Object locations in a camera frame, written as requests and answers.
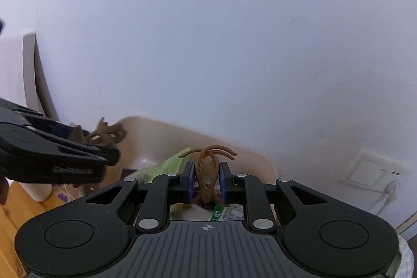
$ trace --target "white cable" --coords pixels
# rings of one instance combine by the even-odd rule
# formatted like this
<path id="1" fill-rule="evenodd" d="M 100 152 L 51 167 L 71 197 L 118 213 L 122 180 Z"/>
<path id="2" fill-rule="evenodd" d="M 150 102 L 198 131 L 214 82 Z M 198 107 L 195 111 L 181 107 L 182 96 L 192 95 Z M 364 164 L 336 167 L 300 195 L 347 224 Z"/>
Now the white cable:
<path id="1" fill-rule="evenodd" d="M 398 180 L 394 180 L 391 183 L 389 183 L 385 190 L 384 193 L 387 194 L 387 198 L 384 202 L 384 205 L 380 208 L 380 210 L 376 213 L 376 215 L 380 215 L 380 213 L 385 210 L 385 208 L 391 204 L 392 202 L 394 202 L 395 200 L 397 200 L 397 191 L 398 188 L 400 187 L 400 183 Z"/>
<path id="2" fill-rule="evenodd" d="M 385 196 L 386 196 L 387 194 L 385 193 L 385 191 L 384 192 L 382 192 L 380 195 L 379 195 L 379 197 L 378 197 L 378 199 L 371 205 L 371 207 L 370 208 L 368 208 L 368 211 L 371 211 L 375 206 L 377 206 L 380 202 L 382 202 L 384 199 L 385 199 Z"/>

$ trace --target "white wall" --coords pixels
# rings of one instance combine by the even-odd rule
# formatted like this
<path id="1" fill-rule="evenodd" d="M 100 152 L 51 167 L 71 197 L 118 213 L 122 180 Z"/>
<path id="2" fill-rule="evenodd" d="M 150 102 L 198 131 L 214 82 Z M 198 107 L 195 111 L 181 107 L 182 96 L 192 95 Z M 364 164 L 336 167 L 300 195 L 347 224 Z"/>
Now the white wall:
<path id="1" fill-rule="evenodd" d="M 413 169 L 384 212 L 417 211 L 417 0 L 0 0 L 36 30 L 63 122 L 141 115 L 249 147 L 363 208 L 336 181 L 360 150 Z"/>

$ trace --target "silver screw head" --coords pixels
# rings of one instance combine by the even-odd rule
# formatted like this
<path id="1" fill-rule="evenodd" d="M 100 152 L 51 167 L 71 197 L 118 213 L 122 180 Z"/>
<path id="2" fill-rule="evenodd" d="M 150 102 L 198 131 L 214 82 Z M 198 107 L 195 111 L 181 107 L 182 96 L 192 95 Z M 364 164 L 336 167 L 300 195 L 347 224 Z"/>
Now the silver screw head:
<path id="1" fill-rule="evenodd" d="M 138 226 L 143 229 L 153 229 L 159 225 L 158 221 L 153 218 L 145 218 L 139 221 Z"/>
<path id="2" fill-rule="evenodd" d="M 254 227 L 260 230 L 270 229 L 273 226 L 274 226 L 274 222 L 269 219 L 261 218 L 261 219 L 256 219 L 254 221 Z"/>

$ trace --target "light switch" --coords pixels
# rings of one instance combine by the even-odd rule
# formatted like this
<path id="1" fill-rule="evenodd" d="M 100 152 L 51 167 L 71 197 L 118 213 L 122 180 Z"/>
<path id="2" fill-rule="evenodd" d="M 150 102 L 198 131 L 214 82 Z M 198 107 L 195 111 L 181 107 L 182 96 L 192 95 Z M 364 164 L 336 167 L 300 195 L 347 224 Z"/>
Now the light switch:
<path id="1" fill-rule="evenodd" d="M 387 172 L 378 164 L 362 161 L 350 175 L 349 181 L 366 186 L 374 186 Z"/>
<path id="2" fill-rule="evenodd" d="M 402 183 L 409 177 L 410 171 L 405 164 L 373 153 L 364 152 L 343 174 L 340 182 L 383 193 L 393 181 Z"/>

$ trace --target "electrical cable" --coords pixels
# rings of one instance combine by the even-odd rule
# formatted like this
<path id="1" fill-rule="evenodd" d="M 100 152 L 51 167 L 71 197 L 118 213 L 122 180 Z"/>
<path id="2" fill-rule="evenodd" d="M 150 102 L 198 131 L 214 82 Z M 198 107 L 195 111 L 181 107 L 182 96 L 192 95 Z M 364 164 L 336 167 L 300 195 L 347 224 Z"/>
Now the electrical cable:
<path id="1" fill-rule="evenodd" d="M 395 200 L 397 200 L 397 192 L 398 192 L 398 188 L 400 187 L 400 183 L 398 180 L 393 180 L 391 183 L 389 183 L 385 190 L 384 190 L 384 194 L 387 195 L 387 198 L 384 202 L 384 205 L 380 208 L 380 210 L 376 213 L 376 215 L 380 215 L 385 208 L 391 204 L 392 202 L 394 202 Z"/>

